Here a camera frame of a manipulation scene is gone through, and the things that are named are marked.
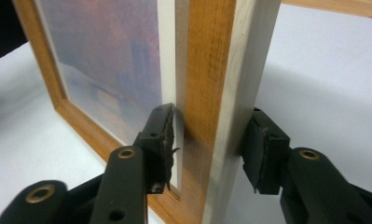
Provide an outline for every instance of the wooden board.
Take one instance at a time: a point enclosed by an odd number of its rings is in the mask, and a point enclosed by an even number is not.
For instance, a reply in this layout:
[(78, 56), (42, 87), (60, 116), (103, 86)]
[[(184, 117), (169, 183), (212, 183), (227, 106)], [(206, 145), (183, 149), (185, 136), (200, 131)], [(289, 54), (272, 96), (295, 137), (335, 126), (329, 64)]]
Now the wooden board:
[(372, 0), (282, 0), (283, 3), (372, 18)]
[[(120, 144), (67, 100), (33, 0), (15, 4), (54, 107), (107, 160)], [(186, 128), (181, 194), (165, 191), (148, 197), (165, 222), (222, 222), (279, 4), (176, 2), (176, 44), (186, 43), (176, 49), (176, 85), (184, 94), (178, 108)]]

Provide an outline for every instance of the clamp jaw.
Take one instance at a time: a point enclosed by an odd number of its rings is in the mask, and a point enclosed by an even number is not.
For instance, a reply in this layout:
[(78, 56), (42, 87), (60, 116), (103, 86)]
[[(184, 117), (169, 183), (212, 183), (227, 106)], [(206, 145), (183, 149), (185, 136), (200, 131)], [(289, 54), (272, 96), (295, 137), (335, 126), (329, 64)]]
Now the clamp jaw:
[(260, 194), (279, 194), (287, 223), (372, 223), (372, 193), (349, 184), (314, 149), (289, 147), (290, 138), (255, 108), (245, 137), (243, 170)]
[(156, 107), (133, 145), (114, 150), (106, 169), (67, 190), (57, 180), (24, 189), (0, 223), (147, 223), (146, 194), (162, 194), (172, 177), (172, 104)]

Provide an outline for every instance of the framed picture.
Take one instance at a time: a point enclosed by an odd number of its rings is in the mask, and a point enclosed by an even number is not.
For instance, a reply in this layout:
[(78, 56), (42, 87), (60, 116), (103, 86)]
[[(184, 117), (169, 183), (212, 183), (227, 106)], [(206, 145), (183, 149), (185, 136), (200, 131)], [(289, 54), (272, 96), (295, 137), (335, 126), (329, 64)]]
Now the framed picture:
[(280, 1), (15, 0), (55, 109), (105, 160), (176, 104), (167, 223), (222, 221)]

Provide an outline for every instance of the white surface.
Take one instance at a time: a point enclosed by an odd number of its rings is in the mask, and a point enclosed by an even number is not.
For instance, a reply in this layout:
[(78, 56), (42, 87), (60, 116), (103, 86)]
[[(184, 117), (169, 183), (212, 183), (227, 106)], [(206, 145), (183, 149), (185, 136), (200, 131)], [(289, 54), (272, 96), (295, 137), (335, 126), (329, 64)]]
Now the white surface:
[[(256, 106), (372, 191), (372, 19), (281, 5)], [(284, 223), (278, 196), (253, 194), (240, 167), (226, 223)]]
[[(176, 43), (175, 43), (175, 1), (158, 0), (158, 32), (159, 32), (159, 66), (161, 77), (162, 104), (176, 103)], [(183, 148), (184, 125), (179, 120), (177, 112), (174, 114), (174, 143), (173, 148)], [(171, 184), (181, 190), (183, 151), (178, 150), (173, 156)]]
[[(72, 189), (105, 163), (54, 111), (29, 44), (0, 59), (0, 214), (44, 179)], [(149, 210), (150, 223), (162, 223)]]

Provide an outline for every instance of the metal rivet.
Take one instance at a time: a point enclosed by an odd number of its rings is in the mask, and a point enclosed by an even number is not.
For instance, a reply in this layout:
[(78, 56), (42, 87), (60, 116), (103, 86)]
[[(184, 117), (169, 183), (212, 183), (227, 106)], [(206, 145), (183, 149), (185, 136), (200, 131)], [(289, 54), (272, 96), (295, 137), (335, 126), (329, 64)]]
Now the metal rivet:
[(55, 187), (53, 185), (45, 185), (37, 189), (32, 190), (26, 195), (25, 201), (27, 203), (40, 203), (45, 201), (47, 198), (51, 197), (55, 192)]
[(135, 154), (136, 154), (136, 151), (133, 148), (122, 149), (121, 151), (118, 152), (118, 156), (121, 159), (127, 159), (130, 157), (133, 157)]
[(303, 158), (312, 160), (312, 161), (317, 161), (320, 159), (320, 155), (311, 150), (301, 150), (299, 151), (299, 154), (301, 154)]

